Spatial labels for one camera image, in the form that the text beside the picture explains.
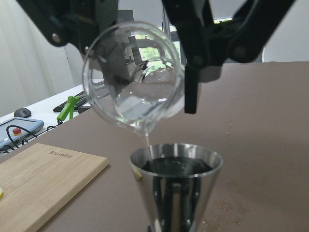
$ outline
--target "wooden cutting board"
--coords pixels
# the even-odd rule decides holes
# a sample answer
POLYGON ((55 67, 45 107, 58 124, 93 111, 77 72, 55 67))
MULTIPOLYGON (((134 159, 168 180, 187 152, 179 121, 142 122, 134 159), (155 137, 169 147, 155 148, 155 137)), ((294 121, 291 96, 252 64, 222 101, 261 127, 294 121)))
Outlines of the wooden cutting board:
POLYGON ((107 165, 104 157, 43 144, 0 164, 0 232, 35 232, 107 165))

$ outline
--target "silver jigger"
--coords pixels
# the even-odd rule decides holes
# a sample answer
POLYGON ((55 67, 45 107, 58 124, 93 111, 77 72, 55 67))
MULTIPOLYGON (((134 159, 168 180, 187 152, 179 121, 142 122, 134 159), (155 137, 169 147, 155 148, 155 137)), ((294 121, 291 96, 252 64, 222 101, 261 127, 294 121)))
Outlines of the silver jigger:
POLYGON ((191 144, 135 151, 130 165, 152 232, 195 232, 222 164, 216 152, 191 144), (149 151, 153 161, 148 161, 149 151))

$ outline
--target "green handle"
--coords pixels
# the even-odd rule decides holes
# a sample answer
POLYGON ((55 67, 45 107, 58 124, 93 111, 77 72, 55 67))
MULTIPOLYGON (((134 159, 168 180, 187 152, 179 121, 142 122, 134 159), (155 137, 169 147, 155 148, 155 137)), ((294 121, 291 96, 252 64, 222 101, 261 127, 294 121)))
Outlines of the green handle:
POLYGON ((78 97, 78 96, 76 96, 76 97, 69 96, 67 104, 61 110, 60 114, 57 117, 57 120, 64 121, 67 118, 69 113, 70 113, 70 119, 73 118, 74 108, 75 108, 76 103, 79 100, 80 100, 80 97, 78 97))

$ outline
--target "emergency stop button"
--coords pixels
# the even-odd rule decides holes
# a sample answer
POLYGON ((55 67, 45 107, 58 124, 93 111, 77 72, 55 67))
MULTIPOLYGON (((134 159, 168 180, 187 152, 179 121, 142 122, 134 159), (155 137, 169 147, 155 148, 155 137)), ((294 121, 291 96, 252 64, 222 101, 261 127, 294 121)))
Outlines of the emergency stop button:
POLYGON ((21 129, 20 129, 20 128, 15 128, 15 129, 13 129, 13 134, 14 134, 15 136, 20 135, 20 134, 21 134, 21 129))

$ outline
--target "black mouse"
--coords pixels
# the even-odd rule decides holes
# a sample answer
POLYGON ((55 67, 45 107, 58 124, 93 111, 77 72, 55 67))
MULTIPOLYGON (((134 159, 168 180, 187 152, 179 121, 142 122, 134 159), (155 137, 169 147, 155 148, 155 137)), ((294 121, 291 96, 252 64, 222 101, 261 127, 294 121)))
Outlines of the black mouse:
POLYGON ((20 108, 14 112, 14 117, 30 117, 31 111, 27 108, 20 108))

